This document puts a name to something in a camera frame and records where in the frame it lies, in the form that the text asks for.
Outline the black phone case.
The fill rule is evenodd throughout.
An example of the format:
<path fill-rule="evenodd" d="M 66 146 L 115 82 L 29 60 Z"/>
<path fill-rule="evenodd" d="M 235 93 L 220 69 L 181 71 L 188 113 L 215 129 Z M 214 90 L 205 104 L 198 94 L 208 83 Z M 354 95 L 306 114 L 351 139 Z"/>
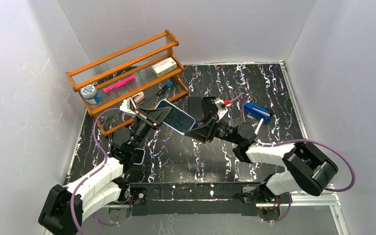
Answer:
<path fill-rule="evenodd" d="M 208 114 L 217 114 L 218 108 L 214 102 L 215 99 L 215 96 L 208 96 L 202 98 L 203 118 L 208 116 Z"/>

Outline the black phone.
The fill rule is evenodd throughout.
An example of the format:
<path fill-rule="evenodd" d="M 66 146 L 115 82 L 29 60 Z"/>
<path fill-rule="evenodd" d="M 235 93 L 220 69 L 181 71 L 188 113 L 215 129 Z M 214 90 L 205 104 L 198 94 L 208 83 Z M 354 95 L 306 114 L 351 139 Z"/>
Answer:
<path fill-rule="evenodd" d="M 188 98 L 188 114 L 196 121 L 203 118 L 202 98 L 191 96 Z"/>

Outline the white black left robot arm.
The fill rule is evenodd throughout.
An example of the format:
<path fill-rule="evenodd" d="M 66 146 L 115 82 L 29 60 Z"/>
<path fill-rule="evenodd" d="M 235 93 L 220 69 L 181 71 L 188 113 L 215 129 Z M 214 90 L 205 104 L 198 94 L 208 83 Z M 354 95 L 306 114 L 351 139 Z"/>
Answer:
<path fill-rule="evenodd" d="M 38 223 L 53 235 L 85 234 L 81 225 L 106 204 L 119 199 L 125 183 L 120 176 L 136 165 L 139 145 L 148 132 L 158 129 L 171 107 L 136 109 L 130 128 L 120 127 L 112 135 L 111 153 L 104 149 L 104 160 L 78 180 L 53 186 L 46 198 Z"/>

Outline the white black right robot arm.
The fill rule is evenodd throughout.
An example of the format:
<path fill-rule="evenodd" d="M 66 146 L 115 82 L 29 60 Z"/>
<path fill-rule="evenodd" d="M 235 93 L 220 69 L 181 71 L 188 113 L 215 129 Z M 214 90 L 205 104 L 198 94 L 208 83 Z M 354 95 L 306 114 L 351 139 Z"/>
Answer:
<path fill-rule="evenodd" d="M 319 196 L 338 173 L 337 165 L 308 140 L 292 143 L 258 143 L 252 124 L 242 122 L 233 127 L 209 114 L 185 133 L 196 141 L 207 143 L 218 138 L 235 144 L 233 153 L 243 163 L 266 163 L 285 168 L 265 178 L 250 196 L 269 200 L 293 191 Z"/>

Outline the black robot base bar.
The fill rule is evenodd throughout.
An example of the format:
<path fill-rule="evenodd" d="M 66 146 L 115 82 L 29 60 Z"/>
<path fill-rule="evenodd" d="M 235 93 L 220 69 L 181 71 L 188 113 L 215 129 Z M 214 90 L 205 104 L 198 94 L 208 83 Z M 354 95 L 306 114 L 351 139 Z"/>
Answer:
<path fill-rule="evenodd" d="M 241 214 L 264 221 L 281 217 L 286 199 L 265 201 L 258 183 L 131 183 L 109 210 L 132 207 L 133 216 L 156 214 Z"/>

